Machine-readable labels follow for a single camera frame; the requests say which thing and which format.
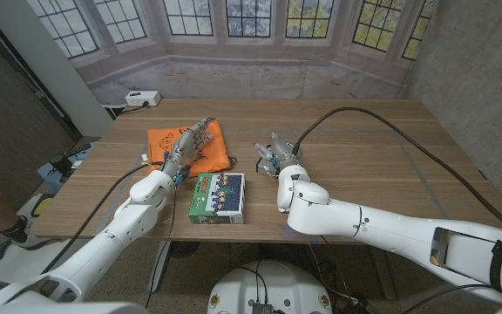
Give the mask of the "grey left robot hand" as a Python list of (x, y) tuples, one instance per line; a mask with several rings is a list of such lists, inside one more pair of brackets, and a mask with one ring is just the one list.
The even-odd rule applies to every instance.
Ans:
[(172, 151), (159, 168), (174, 181), (182, 181), (190, 175), (190, 163), (200, 158), (201, 149), (212, 139), (208, 126), (212, 118), (202, 119), (186, 130), (173, 144)]

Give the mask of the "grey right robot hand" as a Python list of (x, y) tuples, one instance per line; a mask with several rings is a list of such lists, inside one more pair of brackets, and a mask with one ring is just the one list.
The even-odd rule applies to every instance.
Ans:
[(254, 148), (259, 154), (256, 172), (266, 176), (277, 176), (285, 167), (299, 164), (302, 157), (300, 148), (294, 153), (295, 145), (275, 132), (271, 133), (269, 145), (263, 146), (256, 141)]

